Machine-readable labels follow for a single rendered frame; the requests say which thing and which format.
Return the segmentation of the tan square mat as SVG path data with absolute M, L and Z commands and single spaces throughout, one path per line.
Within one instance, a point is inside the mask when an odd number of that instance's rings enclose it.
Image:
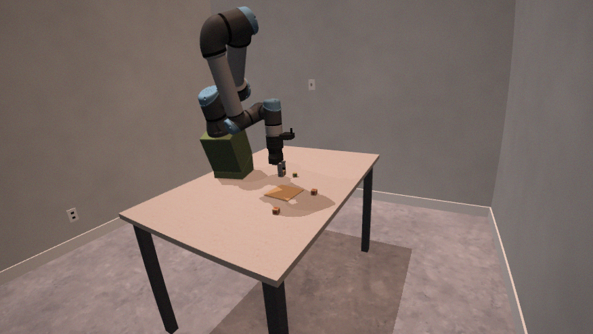
M 288 202 L 290 199 L 294 198 L 302 191 L 304 190 L 281 184 L 273 190 L 270 190 L 269 192 L 265 193 L 264 196 L 269 196 L 275 199 L 280 199 Z

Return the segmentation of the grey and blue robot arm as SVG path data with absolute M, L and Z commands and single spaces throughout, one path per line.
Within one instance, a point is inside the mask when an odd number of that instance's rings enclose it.
M 203 89 L 198 101 L 212 138 L 234 135 L 264 119 L 265 126 L 282 124 L 279 99 L 254 103 L 244 111 L 241 105 L 250 96 L 250 85 L 244 78 L 246 49 L 258 30 L 257 19 L 248 7 L 212 15 L 202 26 L 200 50 L 215 85 Z

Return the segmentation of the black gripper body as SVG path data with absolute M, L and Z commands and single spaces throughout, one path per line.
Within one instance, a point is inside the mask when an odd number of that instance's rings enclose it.
M 269 164 L 277 165 L 284 160 L 282 149 L 284 147 L 283 140 L 292 140 L 294 133 L 292 128 L 290 132 L 282 132 L 282 124 L 279 126 L 268 127 L 265 126 L 266 143 L 269 151 Z

